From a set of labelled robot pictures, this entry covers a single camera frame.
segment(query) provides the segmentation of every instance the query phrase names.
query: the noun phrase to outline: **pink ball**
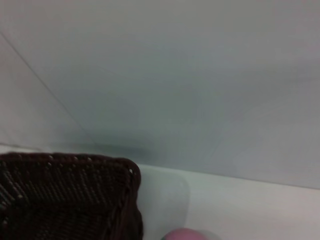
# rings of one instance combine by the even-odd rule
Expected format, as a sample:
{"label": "pink ball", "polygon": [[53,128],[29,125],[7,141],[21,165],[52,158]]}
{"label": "pink ball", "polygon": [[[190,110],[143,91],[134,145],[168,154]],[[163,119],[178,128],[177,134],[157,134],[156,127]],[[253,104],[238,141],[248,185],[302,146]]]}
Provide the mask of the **pink ball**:
{"label": "pink ball", "polygon": [[169,232],[162,240],[208,240],[201,233],[189,229],[179,228]]}

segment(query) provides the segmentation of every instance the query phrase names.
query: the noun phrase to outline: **dark brown wicker basket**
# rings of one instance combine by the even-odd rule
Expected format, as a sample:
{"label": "dark brown wicker basket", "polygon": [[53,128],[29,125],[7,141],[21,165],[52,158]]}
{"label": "dark brown wicker basket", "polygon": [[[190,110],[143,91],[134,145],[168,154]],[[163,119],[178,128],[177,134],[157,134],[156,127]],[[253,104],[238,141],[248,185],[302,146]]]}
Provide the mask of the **dark brown wicker basket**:
{"label": "dark brown wicker basket", "polygon": [[142,240],[140,181],[125,158],[0,155],[0,240]]}

